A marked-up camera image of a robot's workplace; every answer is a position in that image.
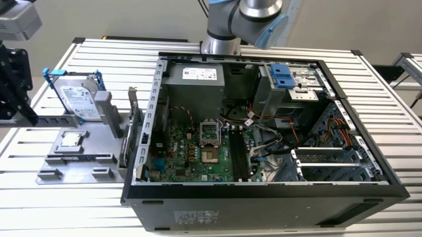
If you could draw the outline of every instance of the sticker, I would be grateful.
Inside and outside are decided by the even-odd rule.
[[[244,125],[251,126],[252,123],[253,123],[253,120],[248,119],[248,120],[245,120]]]
[[[184,68],[183,79],[189,80],[216,80],[215,68]]]
[[[175,223],[179,225],[185,224],[216,224],[219,210],[203,211],[175,211]]]
[[[248,117],[252,118],[255,116],[255,113],[252,111],[248,112]]]
[[[84,120],[100,119],[100,113],[95,106],[91,93],[84,87],[61,86],[60,90],[77,117]]]

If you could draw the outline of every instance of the blue clip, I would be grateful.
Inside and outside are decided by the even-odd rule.
[[[97,69],[93,72],[93,75],[97,76],[97,83],[99,83],[100,90],[105,90],[104,81],[103,81],[103,74],[99,72]]]
[[[48,75],[48,71],[49,70],[50,70],[49,68],[44,68],[42,69],[42,77],[44,77],[44,79],[45,79],[45,81],[48,83],[48,86],[50,87],[50,89],[53,89],[53,82],[50,80],[50,76]]]
[[[65,71],[65,70],[53,70],[52,73],[48,74],[48,71],[49,71],[49,70],[50,70],[49,68],[44,68],[44,69],[42,69],[42,77],[44,77],[44,79],[45,79],[45,81],[46,81],[46,83],[48,83],[49,88],[54,91],[54,94],[56,94],[57,97],[58,97],[58,101],[60,101],[60,103],[61,103],[61,105],[62,105],[62,108],[64,108],[65,113],[69,114],[69,111],[68,111],[68,109],[66,109],[66,107],[65,107],[64,101],[61,100],[60,95],[58,95],[58,92],[57,92],[57,90],[56,90],[56,88],[54,88],[54,86],[53,86],[53,81],[52,81],[52,79],[50,79],[52,73],[54,73],[54,76],[61,76],[61,75],[66,74],[66,71]]]
[[[283,64],[271,64],[269,65],[269,74],[275,80],[276,88],[292,89],[296,86],[295,80],[291,77],[291,73],[287,65]]]
[[[58,77],[58,76],[64,76],[64,75],[66,75],[66,70],[52,70],[52,72],[50,72],[50,76]]]

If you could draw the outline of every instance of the hard drive label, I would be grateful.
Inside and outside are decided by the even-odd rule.
[[[61,86],[60,89],[74,115],[84,120],[100,119],[100,113],[89,91],[84,87],[76,86]]]

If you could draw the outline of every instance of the black bracket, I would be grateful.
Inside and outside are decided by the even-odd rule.
[[[404,69],[400,66],[372,65],[372,67],[388,84],[395,81],[404,72]]]

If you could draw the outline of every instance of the slotted metal surface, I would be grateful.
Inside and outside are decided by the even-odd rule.
[[[199,52],[196,43],[87,39],[73,44],[57,68],[104,75],[112,103],[128,111],[128,86],[137,87],[145,108],[159,51]],[[422,134],[420,125],[400,99],[386,87],[364,58],[350,51],[249,46],[244,56],[322,59],[343,87],[348,100],[380,150],[407,186],[411,197],[343,230],[299,231],[295,236],[402,237],[422,236]],[[42,115],[62,113],[57,98],[44,85],[33,104]],[[1,236],[153,236],[141,227],[131,208],[119,203],[123,184],[44,185],[36,171],[58,129],[12,129],[0,145]],[[179,233],[191,236],[283,236],[285,230]]]

